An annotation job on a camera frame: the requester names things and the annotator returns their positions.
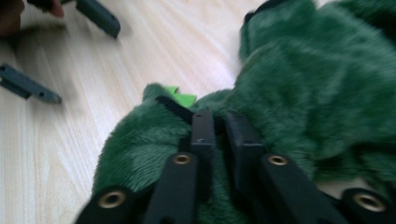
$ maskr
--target black plastic strap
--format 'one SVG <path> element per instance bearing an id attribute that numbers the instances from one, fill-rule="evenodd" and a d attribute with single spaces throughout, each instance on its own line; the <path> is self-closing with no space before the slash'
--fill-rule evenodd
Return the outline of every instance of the black plastic strap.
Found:
<path id="1" fill-rule="evenodd" d="M 155 98 L 155 100 L 165 106 L 166 109 L 171 111 L 173 114 L 183 119 L 184 122 L 192 124 L 193 113 L 189 109 L 181 106 L 180 104 L 176 103 L 174 100 L 166 96 L 158 96 L 157 98 Z"/>
<path id="2" fill-rule="evenodd" d="M 245 16 L 245 22 L 249 22 L 250 19 L 251 19 L 254 15 L 256 15 L 257 13 L 260 13 L 260 12 L 262 12 L 262 11 L 264 11 L 265 9 L 268 9 L 268 8 L 276 7 L 276 6 L 282 4 L 282 3 L 286 2 L 286 1 L 288 1 L 288 0 L 269 0 L 269 1 L 265 2 L 265 3 L 263 3 L 261 6 L 259 6 L 259 7 L 256 9 L 256 11 L 254 11 L 254 12 L 249 12 L 249 13 Z"/>

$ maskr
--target metal grommet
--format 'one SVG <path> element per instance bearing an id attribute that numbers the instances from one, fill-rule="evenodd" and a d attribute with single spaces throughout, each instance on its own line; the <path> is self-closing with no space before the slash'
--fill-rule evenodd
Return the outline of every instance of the metal grommet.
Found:
<path id="1" fill-rule="evenodd" d="M 268 161 L 271 162 L 273 165 L 286 165 L 288 164 L 288 160 L 281 156 L 272 156 L 268 158 Z"/>
<path id="2" fill-rule="evenodd" d="M 353 196 L 355 203 L 372 212 L 383 212 L 387 208 L 381 201 L 370 194 L 358 193 Z"/>
<path id="3" fill-rule="evenodd" d="M 125 198 L 126 196 L 123 192 L 112 191 L 102 196 L 98 204 L 103 208 L 114 208 L 121 205 L 125 201 Z"/>
<path id="4" fill-rule="evenodd" d="M 187 155 L 177 155 L 174 157 L 174 163 L 184 165 L 189 163 L 191 158 Z"/>

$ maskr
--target green furry costume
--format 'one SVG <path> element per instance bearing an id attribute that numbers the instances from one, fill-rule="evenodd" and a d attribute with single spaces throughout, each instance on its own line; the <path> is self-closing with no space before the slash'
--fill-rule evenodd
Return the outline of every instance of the green furry costume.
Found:
<path id="1" fill-rule="evenodd" d="M 393 0 L 319 9 L 310 0 L 270 1 L 245 17 L 234 88 L 189 109 L 242 113 L 270 151 L 293 158 L 313 181 L 363 176 L 386 194 L 386 185 L 396 186 L 395 16 Z M 107 139 L 93 193 L 112 185 L 140 190 L 177 152 L 191 126 L 155 101 L 160 95 L 170 97 L 148 85 L 143 103 Z M 198 220 L 247 223 L 230 202 L 222 148 L 219 136 L 214 200 L 200 204 Z"/>

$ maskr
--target wooden floor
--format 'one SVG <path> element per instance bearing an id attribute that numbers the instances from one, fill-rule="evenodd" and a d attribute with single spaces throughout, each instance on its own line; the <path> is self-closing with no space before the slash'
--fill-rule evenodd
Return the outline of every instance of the wooden floor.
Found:
<path id="1" fill-rule="evenodd" d="M 55 20 L 27 6 L 7 62 L 59 92 L 61 105 L 0 88 L 0 223 L 72 223 L 90 198 L 98 155 L 152 82 L 202 97 L 231 88 L 239 28 L 261 0 L 102 0 L 119 39 L 74 9 Z"/>

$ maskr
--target light wood surface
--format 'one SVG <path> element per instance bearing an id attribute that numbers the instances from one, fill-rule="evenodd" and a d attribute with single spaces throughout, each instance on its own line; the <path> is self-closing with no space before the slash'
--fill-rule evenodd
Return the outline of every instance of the light wood surface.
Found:
<path id="1" fill-rule="evenodd" d="M 104 142 L 146 85 L 198 97 L 231 88 L 241 68 L 239 28 L 262 1 L 102 3 L 121 22 L 118 40 L 71 3 L 63 20 L 27 6 L 16 45 L 0 41 L 0 63 L 64 99 L 47 105 L 0 88 L 0 223 L 72 223 Z"/>

